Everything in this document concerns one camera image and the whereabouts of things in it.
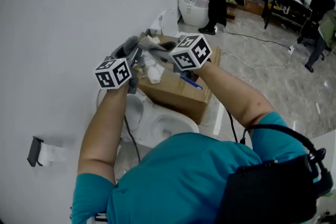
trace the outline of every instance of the blue pen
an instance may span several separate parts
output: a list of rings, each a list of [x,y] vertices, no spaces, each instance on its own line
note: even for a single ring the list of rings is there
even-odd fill
[[[199,90],[203,90],[203,87],[201,85],[198,85],[196,82],[193,82],[190,79],[184,78],[184,77],[180,77],[180,79],[183,79],[185,82],[188,82],[190,85],[194,86],[195,88],[199,89]]]

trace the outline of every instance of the black table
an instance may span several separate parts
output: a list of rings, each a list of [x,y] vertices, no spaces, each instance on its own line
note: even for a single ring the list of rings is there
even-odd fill
[[[268,26],[271,16],[279,17],[287,22],[290,22],[296,26],[302,27],[307,18],[311,16],[311,11],[307,2],[304,4],[298,3],[295,0],[272,0],[271,8],[268,7],[268,1],[266,0],[263,14],[261,15],[265,21],[265,29]],[[285,14],[281,10],[275,10],[274,5],[277,2],[278,5],[290,6],[289,14]]]

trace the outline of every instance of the toilet bowl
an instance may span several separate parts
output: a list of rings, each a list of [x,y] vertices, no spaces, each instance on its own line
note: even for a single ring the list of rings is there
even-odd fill
[[[106,91],[101,91],[100,104]],[[141,90],[127,95],[126,112],[130,131],[138,144],[155,147],[170,136],[178,133],[198,133],[197,124],[185,115],[154,104]],[[125,122],[121,137],[131,140]]]
[[[185,24],[205,27],[209,22],[208,0],[178,0],[178,7]]]

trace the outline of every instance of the black strap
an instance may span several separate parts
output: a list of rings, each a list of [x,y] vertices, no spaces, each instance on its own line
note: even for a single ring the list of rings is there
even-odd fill
[[[243,133],[243,139],[240,141],[242,144],[245,144],[245,134],[247,131],[255,130],[255,129],[271,129],[274,131],[279,131],[285,134],[288,134],[295,138],[296,140],[300,141],[309,151],[316,152],[316,149],[314,147],[314,144],[310,142],[308,138],[303,136],[302,134],[299,134],[298,132],[292,130],[291,128],[277,125],[277,124],[258,124],[258,125],[252,125],[248,128],[245,128]]]

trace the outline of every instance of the toilet paper holder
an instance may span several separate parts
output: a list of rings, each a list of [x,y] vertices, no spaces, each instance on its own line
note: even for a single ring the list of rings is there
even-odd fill
[[[65,162],[65,149],[63,147],[47,145],[40,138],[33,136],[33,141],[28,154],[28,162],[31,167],[51,166],[54,162]]]
[[[41,143],[43,143],[42,139],[39,139],[39,138],[33,136],[32,145],[30,146],[30,150],[29,150],[29,154],[28,154],[28,158],[27,158],[31,167],[35,167],[36,163],[39,166],[42,166],[42,164],[40,164],[37,161],[38,157],[40,155],[40,151],[41,151]]]

